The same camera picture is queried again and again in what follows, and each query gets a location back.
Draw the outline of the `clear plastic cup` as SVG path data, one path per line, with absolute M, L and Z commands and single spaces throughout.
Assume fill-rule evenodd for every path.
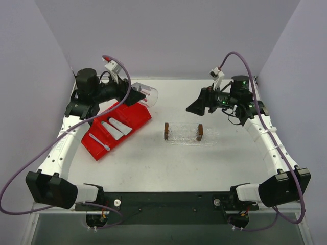
M 132 84 L 132 88 L 145 95 L 145 98 L 138 102 L 139 104 L 147 108 L 150 108 L 156 104 L 158 100 L 157 89 L 142 83 L 134 83 Z

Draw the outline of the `clear tray brown handles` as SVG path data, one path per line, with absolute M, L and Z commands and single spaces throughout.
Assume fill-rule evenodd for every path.
M 200 123 L 166 122 L 163 135 L 172 145 L 215 146 L 219 141 L 216 129 Z

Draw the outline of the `toothpaste tube black cap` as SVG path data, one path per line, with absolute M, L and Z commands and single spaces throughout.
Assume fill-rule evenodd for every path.
M 118 121 L 117 119 L 114 119 L 113 117 L 111 117 L 108 122 L 124 135 L 128 135 L 132 131 L 131 127 L 123 124 L 122 122 Z

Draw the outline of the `toothpaste tube green cap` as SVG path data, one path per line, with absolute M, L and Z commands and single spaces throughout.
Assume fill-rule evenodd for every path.
M 121 131 L 107 122 L 102 121 L 101 124 L 115 140 L 119 140 L 124 135 Z

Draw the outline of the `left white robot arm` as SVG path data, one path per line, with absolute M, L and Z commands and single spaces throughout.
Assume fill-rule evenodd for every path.
M 108 82 L 103 83 L 93 68 L 77 72 L 76 88 L 66 107 L 58 140 L 37 171 L 30 171 L 26 176 L 26 184 L 35 202 L 64 209 L 83 201 L 93 210 L 104 206 L 105 198 L 98 193 L 98 187 L 74 185 L 68 181 L 68 174 L 80 137 L 93 123 L 100 103 L 116 99 L 119 107 L 132 106 L 146 97 L 139 87 L 130 86 L 128 80 L 121 79 L 118 73 L 118 70 L 109 72 Z

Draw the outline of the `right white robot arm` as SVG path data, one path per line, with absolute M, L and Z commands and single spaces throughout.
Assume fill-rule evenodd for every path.
M 271 123 L 269 112 L 262 101 L 249 89 L 248 76 L 233 76 L 230 91 L 224 92 L 217 85 L 201 89 L 199 97 L 186 111 L 203 116 L 218 108 L 234 109 L 240 125 L 250 134 L 266 164 L 269 178 L 260 184 L 241 184 L 231 190 L 242 203 L 263 203 L 267 207 L 299 201 L 310 181 L 307 168 L 301 168 L 287 153 L 277 129 Z

